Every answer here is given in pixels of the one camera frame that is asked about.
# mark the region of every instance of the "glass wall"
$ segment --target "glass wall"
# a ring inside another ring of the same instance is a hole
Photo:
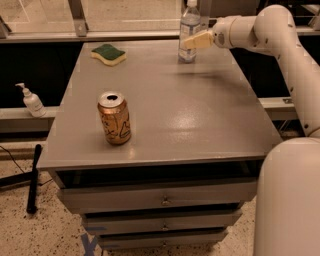
[[[81,0],[89,31],[179,29],[182,0]],[[74,32],[68,0],[0,0],[13,32]]]

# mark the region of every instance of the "speckled floor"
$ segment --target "speckled floor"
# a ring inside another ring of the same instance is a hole
[[[23,171],[31,171],[31,146],[26,149],[4,145],[14,154]],[[1,177],[21,173],[9,155],[0,148]],[[50,176],[42,172],[39,183],[50,180]],[[85,254],[86,249],[94,247],[93,237],[81,226],[79,215],[71,214],[56,196],[58,190],[54,182],[38,186],[38,211],[34,215],[26,212],[29,187],[13,190],[0,190],[0,248],[1,255],[35,256],[35,255],[68,255]],[[243,215],[233,227],[229,227],[226,238],[216,244],[199,244],[188,246],[172,246],[165,248],[135,249],[123,251],[103,251],[97,245],[95,256],[249,256],[253,252],[255,199],[242,207]],[[88,236],[89,244],[82,240]]]

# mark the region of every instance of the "white bottle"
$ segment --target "white bottle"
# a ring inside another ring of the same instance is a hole
[[[179,41],[179,60],[191,63],[196,58],[196,49],[188,50],[183,46],[183,41],[201,29],[201,16],[197,9],[197,0],[188,0],[188,7],[181,17],[180,41]]]
[[[43,116],[46,113],[46,109],[38,95],[30,92],[28,88],[25,88],[24,83],[16,84],[16,86],[20,86],[22,88],[22,92],[24,94],[23,102],[27,106],[31,115],[34,117]]]

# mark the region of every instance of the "green sponge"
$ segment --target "green sponge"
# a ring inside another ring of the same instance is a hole
[[[120,51],[111,44],[104,44],[91,51],[91,57],[101,60],[105,65],[115,66],[124,61],[127,56],[124,51]]]

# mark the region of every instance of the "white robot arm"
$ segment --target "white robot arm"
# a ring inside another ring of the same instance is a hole
[[[320,68],[301,45],[290,12],[273,5],[258,16],[221,18],[212,32],[186,40],[190,48],[214,43],[277,59],[304,133],[276,146],[260,171],[255,256],[320,252]]]
[[[220,18],[212,32],[200,32],[186,45],[201,48],[212,41],[221,48],[245,48],[274,56],[305,135],[320,137],[320,67],[301,45],[293,17],[285,7],[272,5],[258,16]]]

